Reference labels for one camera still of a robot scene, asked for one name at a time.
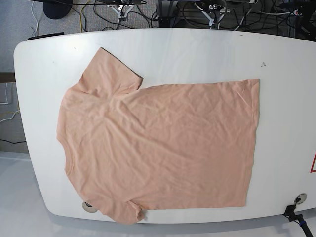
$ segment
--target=t-shirt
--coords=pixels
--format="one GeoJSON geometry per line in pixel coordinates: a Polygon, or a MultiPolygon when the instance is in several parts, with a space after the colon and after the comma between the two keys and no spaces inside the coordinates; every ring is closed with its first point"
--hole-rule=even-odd
{"type": "Polygon", "coordinates": [[[259,80],[141,82],[101,48],[64,95],[57,139],[79,196],[125,224],[142,210],[245,206],[259,80]]]}

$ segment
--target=white table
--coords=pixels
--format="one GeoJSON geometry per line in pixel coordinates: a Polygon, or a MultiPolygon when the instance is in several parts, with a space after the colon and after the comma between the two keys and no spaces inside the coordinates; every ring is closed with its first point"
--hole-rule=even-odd
{"type": "Polygon", "coordinates": [[[59,106],[103,47],[137,74],[141,88],[260,78],[260,118],[247,204],[242,208],[147,211],[142,223],[199,223],[316,207],[316,43],[270,35],[194,29],[93,32],[20,43],[14,52],[23,126],[47,209],[56,215],[111,221],[83,210],[68,181],[56,139],[59,106]]]}

